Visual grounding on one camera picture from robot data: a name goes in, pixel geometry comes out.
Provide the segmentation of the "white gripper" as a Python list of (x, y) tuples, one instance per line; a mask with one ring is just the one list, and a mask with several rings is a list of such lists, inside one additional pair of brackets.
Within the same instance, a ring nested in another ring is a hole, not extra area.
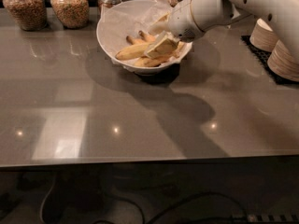
[(193, 42), (201, 38), (204, 32), (198, 28), (192, 15), (192, 0), (182, 0), (171, 13), (163, 14), (148, 29), (151, 35), (158, 35), (144, 54), (149, 58), (157, 58), (171, 53), (178, 47), (179, 39), (183, 42)]

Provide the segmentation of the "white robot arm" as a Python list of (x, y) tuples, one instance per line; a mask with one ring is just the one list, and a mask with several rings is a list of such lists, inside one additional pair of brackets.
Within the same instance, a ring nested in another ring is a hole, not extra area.
[(155, 35), (167, 31), (191, 42), (219, 25), (229, 25), (254, 15), (265, 21), (299, 61), (299, 0), (183, 0), (167, 21), (149, 27)]

